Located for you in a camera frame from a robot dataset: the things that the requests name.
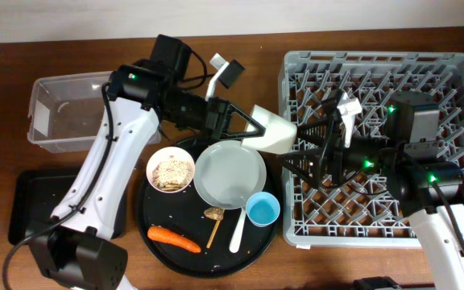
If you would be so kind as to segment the white cup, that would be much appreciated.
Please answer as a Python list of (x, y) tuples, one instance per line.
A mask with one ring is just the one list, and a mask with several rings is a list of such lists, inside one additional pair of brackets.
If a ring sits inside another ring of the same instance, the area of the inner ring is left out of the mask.
[(277, 155), (292, 150), (297, 133), (294, 123), (258, 105), (254, 105), (250, 116), (265, 128), (265, 132), (261, 137), (244, 138), (242, 147)]

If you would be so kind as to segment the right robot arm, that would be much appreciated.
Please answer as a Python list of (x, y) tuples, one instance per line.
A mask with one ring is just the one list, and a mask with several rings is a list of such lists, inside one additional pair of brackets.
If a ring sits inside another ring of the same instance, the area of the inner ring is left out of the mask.
[(438, 289), (464, 289), (464, 175), (438, 156), (440, 109), (427, 93), (404, 91), (385, 105), (383, 137), (354, 135), (358, 100), (344, 92), (326, 101), (324, 118), (297, 128), (313, 149), (278, 156), (314, 189), (340, 189), (358, 174), (380, 173), (385, 192), (417, 236)]

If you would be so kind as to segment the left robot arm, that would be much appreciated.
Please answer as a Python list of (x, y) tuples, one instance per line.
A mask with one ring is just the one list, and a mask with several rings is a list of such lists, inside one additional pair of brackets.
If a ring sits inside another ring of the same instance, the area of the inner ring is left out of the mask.
[(66, 288), (131, 287), (128, 254), (111, 241), (114, 223), (135, 164), (162, 122), (203, 139), (243, 139), (229, 130), (239, 108), (214, 95), (215, 85), (232, 86), (243, 66), (213, 57), (216, 72), (199, 77), (208, 89), (198, 96), (184, 86), (193, 55), (183, 41), (159, 35), (148, 58), (120, 66), (101, 87), (105, 110), (89, 154), (48, 224), (25, 239), (44, 277)]

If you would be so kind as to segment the wooden chopstick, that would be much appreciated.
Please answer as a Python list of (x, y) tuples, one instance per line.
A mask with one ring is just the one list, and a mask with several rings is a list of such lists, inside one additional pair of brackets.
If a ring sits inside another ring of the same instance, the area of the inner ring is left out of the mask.
[(213, 227), (213, 230), (211, 232), (211, 235), (209, 236), (209, 240), (206, 244), (206, 248), (209, 249), (211, 246), (212, 246), (212, 243), (213, 243), (213, 240), (215, 238), (215, 235), (216, 233), (218, 232), (218, 228), (221, 224), (221, 219), (215, 219), (215, 224), (214, 224), (214, 227)]

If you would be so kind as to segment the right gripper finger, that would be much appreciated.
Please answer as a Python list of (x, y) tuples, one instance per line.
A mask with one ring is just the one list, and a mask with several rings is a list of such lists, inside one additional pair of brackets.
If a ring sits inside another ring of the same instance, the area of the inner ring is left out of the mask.
[(338, 103), (342, 95), (342, 90), (332, 90), (329, 96), (321, 103), (324, 113), (322, 117), (315, 122), (298, 126), (296, 136), (306, 142), (322, 147), (325, 139), (329, 136), (328, 129), (332, 128), (333, 132), (338, 131), (338, 126), (341, 123)]
[(308, 186), (319, 189), (322, 175), (320, 147), (278, 155), (280, 165), (297, 175)]

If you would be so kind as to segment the pink bowl with food scraps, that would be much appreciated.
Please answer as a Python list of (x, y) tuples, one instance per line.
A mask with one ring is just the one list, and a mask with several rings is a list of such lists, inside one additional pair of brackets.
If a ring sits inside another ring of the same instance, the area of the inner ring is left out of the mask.
[(156, 151), (147, 162), (149, 184), (162, 193), (178, 193), (192, 182), (195, 172), (193, 157), (180, 147)]

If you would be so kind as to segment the blue cup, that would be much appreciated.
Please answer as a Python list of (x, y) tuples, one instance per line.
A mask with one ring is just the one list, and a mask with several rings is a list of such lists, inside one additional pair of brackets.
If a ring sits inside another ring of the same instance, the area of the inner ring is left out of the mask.
[(271, 193), (255, 193), (246, 203), (246, 215), (251, 223), (257, 227), (273, 224), (278, 219), (280, 212), (280, 203)]

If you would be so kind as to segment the grey plate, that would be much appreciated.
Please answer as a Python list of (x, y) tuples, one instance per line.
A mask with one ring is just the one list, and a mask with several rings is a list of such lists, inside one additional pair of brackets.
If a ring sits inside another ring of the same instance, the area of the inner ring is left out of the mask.
[(197, 158), (193, 183), (200, 198), (223, 209), (238, 209), (267, 180), (263, 157), (239, 141), (221, 141), (207, 147)]

